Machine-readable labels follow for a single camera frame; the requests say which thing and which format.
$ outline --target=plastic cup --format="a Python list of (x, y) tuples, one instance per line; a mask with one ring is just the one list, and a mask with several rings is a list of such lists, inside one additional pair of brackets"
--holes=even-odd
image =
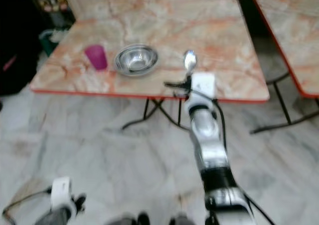
[(96, 70), (103, 70), (107, 68), (108, 63), (103, 46), (91, 45), (87, 47), (84, 52)]

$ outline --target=black cable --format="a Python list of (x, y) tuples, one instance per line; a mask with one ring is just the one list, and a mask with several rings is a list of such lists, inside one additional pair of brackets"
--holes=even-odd
[[(222, 123), (222, 133), (223, 133), (223, 140), (224, 140), (224, 148), (225, 148), (225, 150), (227, 151), (225, 116), (224, 116), (223, 110), (221, 109), (221, 107), (220, 107), (220, 105), (219, 105), (219, 103), (218, 103), (218, 100), (217, 100), (217, 99), (209, 98), (208, 96), (206, 96), (205, 94), (203, 94), (203, 93), (201, 93), (201, 92), (194, 91), (194, 90), (191, 90), (191, 91), (194, 92), (195, 94), (198, 94), (198, 95), (200, 95), (200, 96), (202, 96), (202, 97), (204, 97), (204, 98), (206, 98), (206, 99), (212, 101), (213, 104), (217, 107), (218, 112), (219, 112), (219, 114), (220, 114), (221, 123)], [(247, 193), (246, 193), (242, 188), (240, 188), (240, 189), (243, 191), (243, 193), (244, 193), (246, 199), (247, 199), (250, 203), (252, 203), (252, 204), (255, 206), (255, 208), (264, 216), (264, 218), (265, 218), (271, 225), (276, 225), (276, 224), (271, 220), (271, 218), (266, 214), (266, 212), (265, 212), (264, 210), (262, 210), (262, 208), (259, 207), (259, 205), (258, 205), (252, 198), (250, 198), (250, 197), (247, 195)]]
[(11, 225), (16, 225), (16, 222), (15, 220), (13, 219), (13, 217), (8, 213), (9, 210), (11, 208), (13, 208), (14, 206), (26, 201), (26, 200), (29, 200), (35, 196), (38, 196), (38, 195), (43, 195), (43, 194), (51, 194), (51, 190), (52, 190), (52, 187), (48, 187), (46, 190), (43, 190), (43, 191), (40, 191), (40, 192), (37, 192), (35, 194), (30, 194), (26, 197), (24, 197), (23, 199), (20, 199), (18, 201), (15, 201), (14, 203), (8, 205), (7, 207), (4, 208), (3, 212), (2, 212), (2, 216), (5, 220), (7, 220), (7, 222)]

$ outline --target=white marble floor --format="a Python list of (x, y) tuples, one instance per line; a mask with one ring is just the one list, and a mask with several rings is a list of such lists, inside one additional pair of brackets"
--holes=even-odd
[[(284, 71), (268, 40), (256, 40), (268, 79)], [(315, 109), (298, 99), (290, 79), (280, 83), (293, 117)], [(258, 125), (284, 117), (276, 95), (265, 105), (222, 104), (228, 151), (237, 182), (278, 225), (319, 224), (319, 118), (251, 136)], [(142, 115), (143, 100), (40, 95), (25, 88), (3, 99), (0, 113), (0, 209), (14, 199), (70, 176), (75, 194), (88, 195), (86, 212), (70, 224), (105, 224), (123, 213), (149, 212), (153, 225), (180, 211), (204, 224), (200, 176), (188, 134), (157, 112), (124, 132)], [(176, 116), (177, 103), (167, 101)], [(183, 122), (188, 123), (185, 115)], [(18, 225), (32, 224), (48, 198), (13, 211)], [(259, 225), (267, 224), (256, 212)]]

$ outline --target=metal table leg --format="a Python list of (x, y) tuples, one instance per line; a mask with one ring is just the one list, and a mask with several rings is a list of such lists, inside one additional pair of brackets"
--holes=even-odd
[[(283, 109), (283, 112), (285, 114), (285, 117), (286, 117), (286, 120), (287, 122), (285, 123), (280, 123), (280, 124), (275, 124), (275, 125), (268, 125), (268, 126), (264, 126), (264, 127), (261, 127), (261, 128), (257, 128), (257, 129), (254, 129), (252, 131), (250, 131), (250, 134), (257, 134), (257, 133), (260, 133), (260, 132), (263, 132), (263, 131), (268, 131), (268, 130), (273, 130), (273, 129), (278, 129), (278, 128), (284, 128), (284, 127), (288, 127), (288, 126), (291, 126), (291, 125), (295, 125), (295, 124), (299, 124), (307, 119), (311, 119), (317, 115), (319, 115), (319, 111), (316, 111), (316, 112), (313, 112), (313, 113), (310, 113), (308, 115), (305, 115), (303, 116), (302, 118), (300, 119), (297, 119), (297, 120), (291, 120), (290, 116), (289, 116), (289, 113), (288, 113), (288, 110), (286, 108), (286, 105), (285, 105), (285, 102), (284, 102), (284, 99), (283, 97), (281, 96), (281, 93), (279, 91), (279, 88), (277, 86), (277, 82), (285, 79), (286, 77), (289, 76), (289, 73), (287, 72), (286, 74), (274, 79), (274, 80), (271, 80), (271, 81), (268, 81), (267, 82), (267, 85), (274, 85), (275, 87), (275, 91), (276, 91), (276, 94), (278, 96), (278, 99), (279, 99), (279, 103)], [(315, 99), (318, 107), (319, 107), (319, 100), (318, 99)]]
[[(154, 108), (148, 113), (148, 107), (149, 107), (149, 102), (150, 100), (154, 103)], [(164, 108), (161, 106), (162, 103), (164, 102), (164, 99), (160, 100), (160, 101), (157, 101), (155, 99), (147, 99), (146, 100), (146, 103), (145, 103), (145, 109), (144, 109), (144, 115), (143, 115), (143, 118), (142, 119), (139, 119), (139, 120), (135, 120), (135, 121), (132, 121), (132, 122), (129, 122), (125, 125), (122, 126), (122, 130), (123, 129), (126, 129), (127, 127), (133, 125), (133, 124), (137, 124), (137, 123), (141, 123), (143, 121), (146, 121), (148, 120), (153, 114), (154, 112), (159, 109), (163, 115), (170, 121), (172, 122), (174, 125), (178, 126), (179, 128), (181, 129), (184, 129), (184, 130), (189, 130), (188, 128), (180, 125), (180, 118), (181, 118), (181, 100), (179, 100), (179, 108), (178, 108), (178, 121), (174, 121), (174, 119), (164, 110)]]

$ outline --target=metal bowl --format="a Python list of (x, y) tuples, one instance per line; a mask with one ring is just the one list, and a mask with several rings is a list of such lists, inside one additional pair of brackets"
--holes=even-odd
[(126, 76), (149, 73), (158, 60), (157, 52), (146, 45), (131, 45), (115, 57), (115, 69)]

